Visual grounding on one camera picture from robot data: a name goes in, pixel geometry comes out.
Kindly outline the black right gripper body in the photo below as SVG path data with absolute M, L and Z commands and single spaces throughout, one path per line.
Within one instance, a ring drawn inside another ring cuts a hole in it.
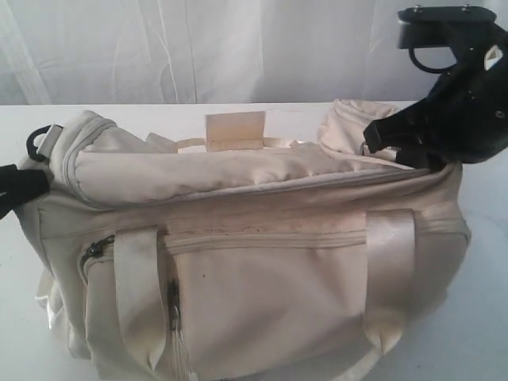
M 426 150 L 466 164 L 489 160 L 507 149 L 507 31 L 445 29 L 427 48 L 449 48 L 456 63 L 422 104 L 417 133 Z

